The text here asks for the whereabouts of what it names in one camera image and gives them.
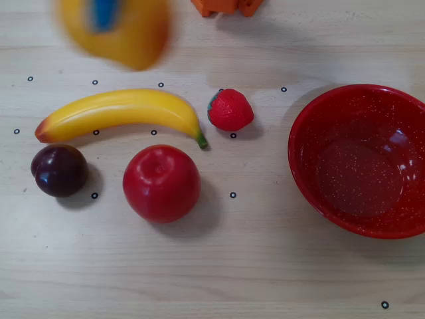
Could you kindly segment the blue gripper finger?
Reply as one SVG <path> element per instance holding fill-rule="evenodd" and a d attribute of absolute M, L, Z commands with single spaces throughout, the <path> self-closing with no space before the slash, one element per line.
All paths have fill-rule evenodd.
<path fill-rule="evenodd" d="M 95 32 L 111 31 L 120 16 L 122 1 L 91 0 L 88 2 L 91 27 Z"/>

